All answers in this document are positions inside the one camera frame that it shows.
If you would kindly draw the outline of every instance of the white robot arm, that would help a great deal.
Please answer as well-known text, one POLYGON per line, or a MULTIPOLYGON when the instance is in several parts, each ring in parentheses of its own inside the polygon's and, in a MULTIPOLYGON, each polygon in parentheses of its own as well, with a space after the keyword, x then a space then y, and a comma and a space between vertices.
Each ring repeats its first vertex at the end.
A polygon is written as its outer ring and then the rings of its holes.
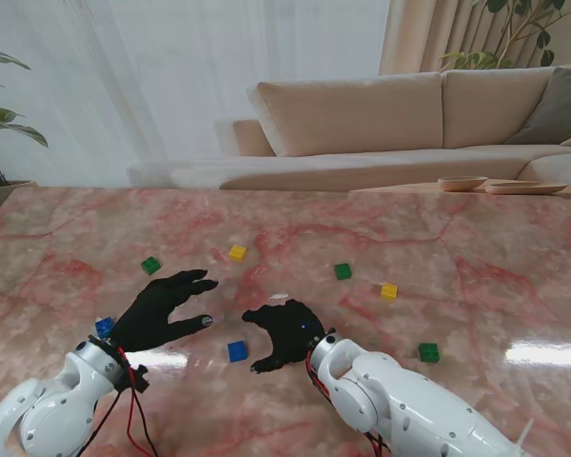
POLYGON ((106 349, 97 340, 83 342, 66 355, 64 368, 55 378, 29 379, 2 400, 0 457, 14 455, 6 442, 17 426, 19 444, 29 455, 78 454, 90 436, 95 403, 127 379, 117 353, 112 357, 106 349))
POLYGON ((350 427, 379 434, 394 456, 524 455, 532 422, 513 444, 457 395, 336 333, 315 346, 307 370, 350 427))

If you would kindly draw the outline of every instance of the wall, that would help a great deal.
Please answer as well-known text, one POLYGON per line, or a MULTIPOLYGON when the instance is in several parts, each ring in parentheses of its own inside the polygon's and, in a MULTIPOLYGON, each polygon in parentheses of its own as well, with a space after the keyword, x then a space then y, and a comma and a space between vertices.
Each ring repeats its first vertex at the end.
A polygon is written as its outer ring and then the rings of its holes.
POLYGON ((378 74, 385 0, 0 0, 0 107, 49 149, 0 137, 12 179, 127 186, 148 161, 220 157, 259 80, 378 74))
MULTIPOLYGON (((571 11, 571 0, 566 2, 566 10, 571 11)), ((552 41, 548 48, 555 53, 553 65, 571 64, 571 15, 554 24, 549 30, 552 41)))

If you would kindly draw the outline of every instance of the building block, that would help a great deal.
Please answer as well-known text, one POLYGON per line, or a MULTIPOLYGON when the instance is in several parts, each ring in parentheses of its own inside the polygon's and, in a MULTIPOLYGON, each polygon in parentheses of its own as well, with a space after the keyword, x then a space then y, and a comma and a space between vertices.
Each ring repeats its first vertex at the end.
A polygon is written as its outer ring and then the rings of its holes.
POLYGON ((237 262, 243 262, 243 260, 246 258, 246 255, 247 249, 239 245, 233 246, 228 253, 228 257, 230 257, 232 260, 236 260, 237 262))
POLYGON ((228 358, 231 364, 245 360, 247 358, 246 343, 243 341, 228 343, 228 358))
POLYGON ((339 264, 334 266, 334 272, 336 273, 336 279, 343 281, 344 279, 349 279, 353 276, 353 271, 349 264, 339 264))
POLYGON ((384 283, 381 289, 381 297, 394 299, 398 296, 398 287, 395 284, 384 283))
POLYGON ((161 269, 161 262, 156 260, 154 257, 148 257, 144 262, 142 262, 142 269, 150 276, 161 269))
POLYGON ((112 328, 114 327, 114 321, 111 317, 102 319, 95 323, 95 330, 97 331, 97 336, 104 340, 110 336, 112 333, 112 328))
POLYGON ((419 344, 419 357, 422 362, 428 364, 436 364, 440 362, 440 352, 438 345, 435 343, 421 343, 419 344))

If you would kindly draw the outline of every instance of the green block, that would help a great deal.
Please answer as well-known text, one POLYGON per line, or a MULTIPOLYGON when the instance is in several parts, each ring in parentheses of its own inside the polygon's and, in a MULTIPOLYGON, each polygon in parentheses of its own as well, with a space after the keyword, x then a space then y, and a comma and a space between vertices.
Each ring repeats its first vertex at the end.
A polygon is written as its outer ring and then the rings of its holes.
POLYGON ((161 269, 161 262, 156 260, 154 257, 148 257, 144 262, 142 262, 142 269, 148 273, 148 276, 150 276, 161 269))
POLYGON ((336 279, 339 281, 349 279, 351 276, 353 276, 353 272, 351 271, 349 264, 335 265, 334 272, 336 273, 336 279))
POLYGON ((438 345, 435 343, 421 343, 419 344, 419 356, 422 362, 428 364, 437 364, 440 362, 440 352, 438 345))

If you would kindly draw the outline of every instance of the black glove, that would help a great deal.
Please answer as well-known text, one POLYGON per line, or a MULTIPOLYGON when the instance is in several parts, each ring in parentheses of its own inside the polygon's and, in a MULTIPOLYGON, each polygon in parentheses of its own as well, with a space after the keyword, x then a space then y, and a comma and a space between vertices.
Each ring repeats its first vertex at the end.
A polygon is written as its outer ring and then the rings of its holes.
POLYGON ((325 335, 324 326, 313 311, 296 300, 288 300, 277 307, 264 305, 257 311, 248 310, 241 318, 264 328, 273 342, 273 353, 251 366, 251 371, 256 373, 304 360, 308 343, 316 336, 323 338, 325 335))
POLYGON ((157 348, 209 327, 213 319, 207 314, 172 324, 168 322, 171 312, 191 295, 218 286, 217 281, 199 281, 206 274, 204 269, 194 269, 150 282, 114 325, 110 342, 125 352, 135 352, 157 348))

